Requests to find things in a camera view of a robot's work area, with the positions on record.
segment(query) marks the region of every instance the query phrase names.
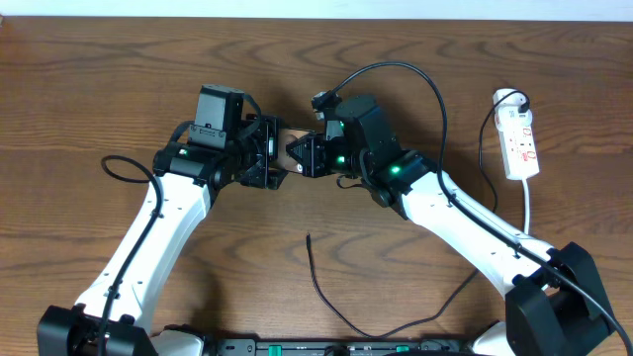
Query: wood grain surface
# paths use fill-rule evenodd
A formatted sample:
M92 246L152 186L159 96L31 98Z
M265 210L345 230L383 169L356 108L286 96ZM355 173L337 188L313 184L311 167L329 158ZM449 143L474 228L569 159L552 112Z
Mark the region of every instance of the wood grain surface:
M633 25L445 21L8 18L0 28L0 354L35 354L49 305L71 307L136 216L145 187L106 176L106 154L151 164L204 83L240 88L265 113L319 129L310 98L365 64L427 73L449 115L446 169L485 205L479 125L496 89L532 99L541 173L532 232L587 249L620 322L633 331ZM441 121L426 84L384 68L343 94L373 93L403 143L435 157ZM522 224L496 130L485 135L498 214ZM122 173L137 174L121 167ZM356 336L313 289L305 235L330 300L380 333L434 314L472 266L432 233L334 178L279 191L231 185L186 244L154 329L191 323L263 338ZM504 318L479 276L437 321L398 337L474 335ZM596 354L622 354L617 336Z

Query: power strip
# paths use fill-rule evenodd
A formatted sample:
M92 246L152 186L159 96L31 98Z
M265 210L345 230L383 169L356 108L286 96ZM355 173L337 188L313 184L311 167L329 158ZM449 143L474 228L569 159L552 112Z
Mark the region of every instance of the power strip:
M493 96L496 104L514 89L499 89ZM536 146L532 131L532 111L519 112L527 101L523 94L515 93L505 98L495 108L495 125L501 142L505 177L510 180L525 180L539 172Z

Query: white background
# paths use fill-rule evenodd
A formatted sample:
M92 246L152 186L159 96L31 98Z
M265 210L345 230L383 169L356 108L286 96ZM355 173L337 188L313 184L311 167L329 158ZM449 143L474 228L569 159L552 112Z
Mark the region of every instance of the white background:
M633 21L633 0L0 0L0 14Z

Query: green terminal block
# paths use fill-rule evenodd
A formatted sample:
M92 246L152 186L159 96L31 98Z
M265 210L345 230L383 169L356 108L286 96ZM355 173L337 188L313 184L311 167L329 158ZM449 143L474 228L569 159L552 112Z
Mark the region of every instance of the green terminal block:
M268 356L282 356L281 346L268 346Z

